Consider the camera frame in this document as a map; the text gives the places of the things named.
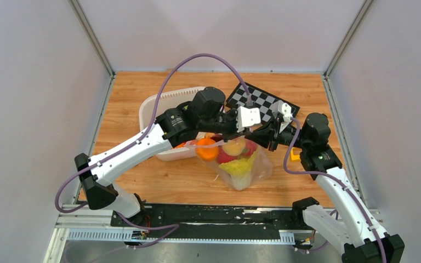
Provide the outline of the yellow peach fruit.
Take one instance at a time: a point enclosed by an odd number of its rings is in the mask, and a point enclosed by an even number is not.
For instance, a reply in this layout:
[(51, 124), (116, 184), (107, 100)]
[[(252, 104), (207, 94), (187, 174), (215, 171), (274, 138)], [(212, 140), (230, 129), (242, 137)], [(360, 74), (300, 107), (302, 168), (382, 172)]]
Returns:
[(223, 151), (229, 156), (238, 156), (246, 148), (246, 142), (244, 138), (236, 138), (223, 144)]

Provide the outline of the orange fruit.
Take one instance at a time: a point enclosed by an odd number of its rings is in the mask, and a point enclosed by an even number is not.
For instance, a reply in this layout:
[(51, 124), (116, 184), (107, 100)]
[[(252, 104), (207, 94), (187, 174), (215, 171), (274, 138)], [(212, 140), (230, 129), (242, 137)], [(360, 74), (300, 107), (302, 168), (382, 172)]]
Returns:
[(196, 148), (195, 148), (196, 156), (202, 161), (208, 161), (208, 162), (215, 161), (219, 155), (219, 147), (218, 146), (211, 147), (211, 145), (214, 145), (214, 144), (215, 144), (215, 141), (211, 138), (199, 139), (196, 142)]

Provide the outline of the clear zip top bag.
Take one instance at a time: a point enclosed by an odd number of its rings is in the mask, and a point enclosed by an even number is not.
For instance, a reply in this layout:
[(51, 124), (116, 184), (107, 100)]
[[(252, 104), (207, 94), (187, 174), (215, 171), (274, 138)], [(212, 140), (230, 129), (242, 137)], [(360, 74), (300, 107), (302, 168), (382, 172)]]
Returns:
[(196, 156), (226, 183), (242, 191), (271, 176), (273, 164), (261, 146), (242, 136), (231, 140), (220, 134), (207, 133), (184, 143)]

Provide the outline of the yellow napa cabbage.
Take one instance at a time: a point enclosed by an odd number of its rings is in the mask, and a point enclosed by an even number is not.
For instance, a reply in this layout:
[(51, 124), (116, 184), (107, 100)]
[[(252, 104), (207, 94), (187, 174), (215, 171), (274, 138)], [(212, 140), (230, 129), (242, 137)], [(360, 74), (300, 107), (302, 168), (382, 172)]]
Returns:
[(256, 156), (254, 152), (250, 158), (238, 156), (234, 161), (218, 164), (219, 174), (228, 187), (241, 191), (250, 186)]

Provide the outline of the white plastic basket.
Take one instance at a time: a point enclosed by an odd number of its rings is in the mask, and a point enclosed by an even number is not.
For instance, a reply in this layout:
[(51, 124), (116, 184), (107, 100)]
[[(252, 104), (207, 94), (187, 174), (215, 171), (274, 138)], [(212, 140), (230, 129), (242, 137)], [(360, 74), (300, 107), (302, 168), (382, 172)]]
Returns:
[[(156, 116), (161, 115), (165, 110), (169, 108), (175, 108), (179, 104), (191, 101), (198, 91), (203, 90), (203, 86), (174, 90), (171, 92), (162, 92), (160, 100), (158, 102)], [(154, 109), (157, 95), (150, 96), (140, 105), (139, 108), (139, 127), (140, 130), (145, 129), (151, 120), (152, 112)], [(179, 159), (186, 159), (196, 157), (195, 150), (181, 147), (173, 148), (168, 151), (158, 153), (156, 157), (161, 161), (176, 161)]]

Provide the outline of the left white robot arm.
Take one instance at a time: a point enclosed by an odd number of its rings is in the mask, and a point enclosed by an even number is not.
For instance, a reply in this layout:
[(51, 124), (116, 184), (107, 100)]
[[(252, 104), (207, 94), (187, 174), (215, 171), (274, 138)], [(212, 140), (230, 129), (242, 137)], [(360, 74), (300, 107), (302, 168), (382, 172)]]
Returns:
[(157, 115), (152, 111), (151, 123), (133, 137), (101, 154), (78, 154), (74, 175), (82, 186), (86, 201), (81, 207), (90, 210), (109, 209), (124, 215), (132, 226), (145, 222), (146, 211), (139, 196), (115, 184), (127, 170), (161, 152), (195, 139), (198, 133), (221, 134), (225, 140), (248, 131), (241, 122), (239, 110), (223, 112), (225, 94), (215, 87), (205, 87), (194, 98)]

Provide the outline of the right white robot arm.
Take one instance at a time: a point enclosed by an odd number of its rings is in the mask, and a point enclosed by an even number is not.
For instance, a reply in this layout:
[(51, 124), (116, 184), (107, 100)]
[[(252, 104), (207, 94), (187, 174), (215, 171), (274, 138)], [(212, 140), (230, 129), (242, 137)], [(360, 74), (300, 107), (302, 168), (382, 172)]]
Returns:
[(342, 262), (400, 262), (405, 244), (398, 234), (391, 235), (378, 222), (354, 190), (328, 139), (331, 134), (326, 115), (310, 113), (295, 127), (291, 117), (280, 113), (246, 135), (246, 139), (274, 151), (278, 145), (301, 150), (302, 174), (309, 174), (333, 202), (341, 220), (330, 216), (312, 197), (293, 203), (292, 224), (319, 232), (336, 248)]

